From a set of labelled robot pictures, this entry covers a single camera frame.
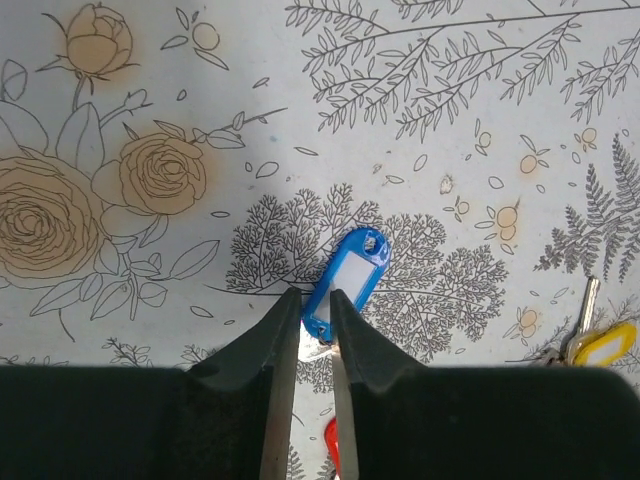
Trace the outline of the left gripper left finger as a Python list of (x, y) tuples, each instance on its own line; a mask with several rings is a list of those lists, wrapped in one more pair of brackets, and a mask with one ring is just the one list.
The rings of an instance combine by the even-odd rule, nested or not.
[(189, 369), (5, 366), (5, 479), (282, 479), (302, 296)]

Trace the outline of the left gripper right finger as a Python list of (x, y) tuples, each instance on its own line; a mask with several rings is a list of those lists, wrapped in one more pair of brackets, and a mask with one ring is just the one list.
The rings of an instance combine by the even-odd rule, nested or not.
[(343, 479), (635, 479), (639, 399), (584, 367), (429, 367), (330, 297)]

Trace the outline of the blue key tag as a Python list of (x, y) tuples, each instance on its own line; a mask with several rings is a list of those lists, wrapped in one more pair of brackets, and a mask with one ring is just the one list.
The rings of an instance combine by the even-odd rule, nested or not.
[(391, 245), (377, 229), (360, 227), (339, 243), (302, 312), (308, 334), (324, 343), (332, 341), (330, 293), (342, 290), (361, 311), (381, 280), (391, 259)]

